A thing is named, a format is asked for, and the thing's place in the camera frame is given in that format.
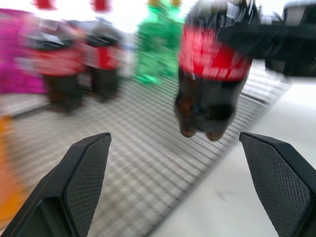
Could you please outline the orange object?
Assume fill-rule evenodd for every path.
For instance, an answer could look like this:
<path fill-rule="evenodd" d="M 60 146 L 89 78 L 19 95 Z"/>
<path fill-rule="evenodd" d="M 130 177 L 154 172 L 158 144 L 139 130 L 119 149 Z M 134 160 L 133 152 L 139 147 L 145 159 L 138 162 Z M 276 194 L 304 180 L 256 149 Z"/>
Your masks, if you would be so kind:
<path fill-rule="evenodd" d="M 10 127 L 10 118 L 0 116 L 0 230 L 8 225 L 26 200 L 24 187 L 9 162 L 7 134 Z"/>

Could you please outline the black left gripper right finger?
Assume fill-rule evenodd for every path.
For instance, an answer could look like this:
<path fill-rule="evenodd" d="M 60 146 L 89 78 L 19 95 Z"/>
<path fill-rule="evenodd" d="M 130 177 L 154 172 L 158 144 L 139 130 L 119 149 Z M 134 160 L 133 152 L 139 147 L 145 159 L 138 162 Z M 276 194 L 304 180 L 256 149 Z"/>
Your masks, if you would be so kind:
<path fill-rule="evenodd" d="M 241 132 L 256 194 L 279 237 L 316 237 L 316 170 L 281 140 Z"/>

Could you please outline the magenta snack bag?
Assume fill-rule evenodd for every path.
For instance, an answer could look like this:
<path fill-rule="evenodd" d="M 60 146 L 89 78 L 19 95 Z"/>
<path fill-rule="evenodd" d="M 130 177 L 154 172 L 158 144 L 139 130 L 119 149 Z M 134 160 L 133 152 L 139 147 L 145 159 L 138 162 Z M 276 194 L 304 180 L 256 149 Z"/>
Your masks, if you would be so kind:
<path fill-rule="evenodd" d="M 27 11 L 0 8 L 0 94 L 46 93 L 22 36 L 32 17 Z"/>

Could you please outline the cola bottle red label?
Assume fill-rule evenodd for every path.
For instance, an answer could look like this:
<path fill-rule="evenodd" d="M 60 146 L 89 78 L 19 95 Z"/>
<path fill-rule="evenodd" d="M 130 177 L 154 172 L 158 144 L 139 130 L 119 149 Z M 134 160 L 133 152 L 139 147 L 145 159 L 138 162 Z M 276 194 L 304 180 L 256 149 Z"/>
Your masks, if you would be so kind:
<path fill-rule="evenodd" d="M 174 111 L 180 132 L 204 133 L 220 140 L 235 118 L 240 92 L 252 59 L 217 35 L 219 30 L 251 19 L 253 0 L 198 0 L 183 25 L 179 50 L 179 89 Z"/>
<path fill-rule="evenodd" d="M 109 17 L 111 0 L 91 0 L 91 7 L 95 20 L 85 35 L 85 64 L 91 75 L 91 90 L 104 103 L 119 90 L 121 35 Z"/>
<path fill-rule="evenodd" d="M 68 114 L 82 105 L 78 77 L 84 68 L 83 44 L 59 17 L 54 0 L 33 3 L 36 22 L 27 35 L 27 46 L 53 109 Z"/>

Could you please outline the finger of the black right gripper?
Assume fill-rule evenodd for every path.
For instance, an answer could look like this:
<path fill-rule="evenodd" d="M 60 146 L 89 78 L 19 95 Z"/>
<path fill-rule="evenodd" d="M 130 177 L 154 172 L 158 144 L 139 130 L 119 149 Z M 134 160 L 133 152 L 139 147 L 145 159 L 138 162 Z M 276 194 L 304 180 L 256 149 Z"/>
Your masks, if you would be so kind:
<path fill-rule="evenodd" d="M 253 59 L 284 59 L 282 26 L 235 23 L 220 28 L 217 38 Z"/>

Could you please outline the green soda bottle yellow cap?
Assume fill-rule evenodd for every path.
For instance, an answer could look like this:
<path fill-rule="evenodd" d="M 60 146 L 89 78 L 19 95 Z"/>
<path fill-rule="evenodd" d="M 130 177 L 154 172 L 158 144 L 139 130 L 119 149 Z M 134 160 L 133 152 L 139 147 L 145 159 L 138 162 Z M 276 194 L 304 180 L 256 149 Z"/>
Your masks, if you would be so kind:
<path fill-rule="evenodd" d="M 147 0 L 147 15 L 136 32 L 134 78 L 142 84 L 159 84 L 175 73 L 175 51 L 170 46 L 170 18 L 166 0 Z"/>

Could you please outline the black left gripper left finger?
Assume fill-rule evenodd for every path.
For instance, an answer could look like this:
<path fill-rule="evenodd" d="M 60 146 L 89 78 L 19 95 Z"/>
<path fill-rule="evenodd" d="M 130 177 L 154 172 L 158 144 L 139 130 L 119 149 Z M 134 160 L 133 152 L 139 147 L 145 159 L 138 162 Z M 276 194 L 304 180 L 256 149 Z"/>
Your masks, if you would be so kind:
<path fill-rule="evenodd" d="M 0 237 L 87 237 L 102 191 L 110 133 L 70 146 Z"/>

